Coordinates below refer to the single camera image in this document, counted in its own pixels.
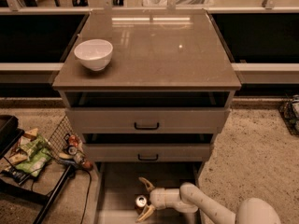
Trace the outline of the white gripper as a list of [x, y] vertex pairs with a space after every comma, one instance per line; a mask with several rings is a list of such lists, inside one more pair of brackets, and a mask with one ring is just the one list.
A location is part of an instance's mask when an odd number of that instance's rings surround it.
[[175, 209], [181, 201], [179, 189], [155, 188], [145, 177], [138, 180], [145, 185], [147, 192], [150, 192], [149, 200], [151, 205], [146, 205], [138, 216], [136, 223], [141, 223], [149, 218], [155, 210], [166, 208]]

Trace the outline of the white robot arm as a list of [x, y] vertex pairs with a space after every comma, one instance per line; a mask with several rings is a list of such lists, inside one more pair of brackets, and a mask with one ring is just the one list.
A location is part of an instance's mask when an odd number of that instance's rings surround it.
[[144, 203], [136, 222], [148, 219], [155, 211], [167, 208], [183, 214], [193, 214], [201, 210], [214, 224], [281, 224], [276, 210], [264, 200], [248, 198], [234, 213], [217, 203], [197, 186], [185, 182], [178, 189], [155, 187], [145, 177], [139, 177], [149, 193], [149, 203]]

